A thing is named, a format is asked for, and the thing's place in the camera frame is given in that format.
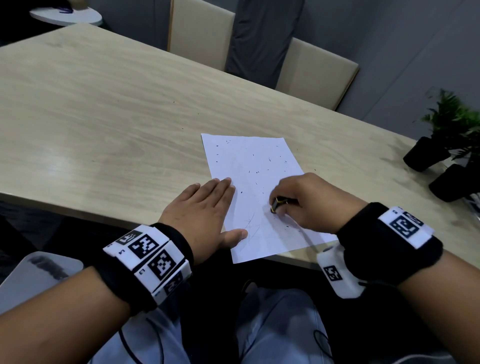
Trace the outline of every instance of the wall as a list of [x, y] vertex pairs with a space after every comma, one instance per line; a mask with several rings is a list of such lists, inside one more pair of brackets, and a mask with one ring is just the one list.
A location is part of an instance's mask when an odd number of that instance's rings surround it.
[[[238, 0], [207, 0], [235, 11]], [[89, 0], [113, 31], [166, 49], [170, 0]], [[432, 87], [480, 109], [478, 0], [306, 0], [295, 37], [357, 62], [337, 111], [419, 138]]]

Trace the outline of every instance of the black and yellow object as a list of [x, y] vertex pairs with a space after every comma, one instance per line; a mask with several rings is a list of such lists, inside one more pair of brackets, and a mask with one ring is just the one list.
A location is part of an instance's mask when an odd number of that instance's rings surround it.
[[270, 207], [270, 211], [273, 214], [276, 214], [276, 209], [279, 206], [285, 205], [285, 204], [297, 204], [298, 205], [298, 200], [295, 198], [288, 198], [288, 197], [283, 197], [283, 196], [277, 196], [275, 197], [275, 200], [272, 203], [272, 206]]

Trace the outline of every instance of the finger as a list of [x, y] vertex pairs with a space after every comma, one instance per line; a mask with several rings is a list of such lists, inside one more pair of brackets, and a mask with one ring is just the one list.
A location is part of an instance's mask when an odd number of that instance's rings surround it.
[[205, 183], [202, 187], [198, 189], [197, 192], [191, 197], [193, 202], [200, 202], [205, 200], [210, 193], [213, 191], [213, 189], [216, 187], [216, 185], [220, 182], [218, 178], [214, 178], [207, 183]]
[[305, 227], [304, 226], [304, 224], [306, 222], [305, 221], [305, 211], [303, 210], [303, 208], [301, 208], [298, 205], [292, 205], [292, 204], [281, 205], [281, 206], [277, 207], [276, 213], [279, 216], [288, 215], [292, 219], [294, 219], [297, 224], [299, 224], [303, 228]]
[[219, 184], [215, 186], [212, 193], [205, 199], [209, 206], [215, 206], [218, 201], [222, 198], [223, 194], [230, 186], [232, 179], [230, 177], [221, 180]]
[[235, 186], [230, 185], [229, 188], [223, 193], [222, 198], [220, 201], [215, 205], [215, 208], [220, 211], [222, 216], [225, 218], [228, 209], [230, 208], [230, 204], [232, 203], [233, 195], [235, 194]]
[[275, 197], [282, 196], [288, 198], [297, 198], [297, 179], [300, 176], [290, 176], [280, 180], [278, 185], [270, 193], [268, 202], [273, 203]]
[[177, 201], [186, 201], [188, 200], [190, 197], [193, 196], [193, 194], [195, 192], [198, 191], [198, 189], [200, 188], [200, 184], [197, 182], [197, 183], [194, 183], [194, 184], [191, 184], [190, 186], [188, 186], [187, 188], [185, 188], [183, 190], [183, 192], [178, 195], [175, 200], [173, 200], [173, 202], [177, 202]]
[[220, 234], [220, 248], [231, 249], [237, 246], [240, 241], [248, 236], [245, 229], [234, 229]]

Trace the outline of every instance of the beige chair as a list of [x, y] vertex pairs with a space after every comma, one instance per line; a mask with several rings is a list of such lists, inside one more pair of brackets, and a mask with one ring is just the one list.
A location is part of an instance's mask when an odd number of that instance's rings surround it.
[[[235, 13], [202, 0], [171, 0], [168, 50], [223, 71]], [[358, 64], [292, 39], [276, 90], [335, 110]]]
[[293, 38], [275, 89], [335, 110], [358, 69], [355, 62]]
[[235, 13], [202, 0], [172, 0], [168, 51], [223, 71]]

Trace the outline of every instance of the sheet of paper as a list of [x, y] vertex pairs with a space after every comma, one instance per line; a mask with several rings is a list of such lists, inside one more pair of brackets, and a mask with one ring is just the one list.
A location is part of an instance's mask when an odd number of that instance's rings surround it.
[[336, 240], [270, 212], [268, 197], [282, 178], [303, 174], [283, 138], [202, 134], [212, 178], [230, 177], [237, 188], [225, 218], [227, 230], [242, 228], [248, 237], [231, 250], [233, 263]]

